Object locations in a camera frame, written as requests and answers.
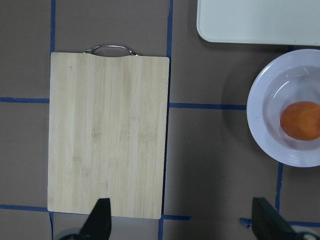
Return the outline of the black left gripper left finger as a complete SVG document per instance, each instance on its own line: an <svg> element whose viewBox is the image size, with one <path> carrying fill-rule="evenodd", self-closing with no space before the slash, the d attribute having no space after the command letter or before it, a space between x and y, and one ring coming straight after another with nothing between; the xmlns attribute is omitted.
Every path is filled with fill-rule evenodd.
<svg viewBox="0 0 320 240"><path fill-rule="evenodd" d="M112 232L110 198L99 198L82 228L77 233L58 237L58 240L109 240Z"/></svg>

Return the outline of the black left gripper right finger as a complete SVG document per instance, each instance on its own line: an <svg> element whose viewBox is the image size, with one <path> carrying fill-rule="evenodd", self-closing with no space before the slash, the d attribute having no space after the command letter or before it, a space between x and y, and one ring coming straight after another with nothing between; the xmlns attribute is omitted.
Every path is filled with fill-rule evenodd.
<svg viewBox="0 0 320 240"><path fill-rule="evenodd" d="M258 240L318 240L309 230L295 230L263 197L254 197L251 205L251 227Z"/></svg>

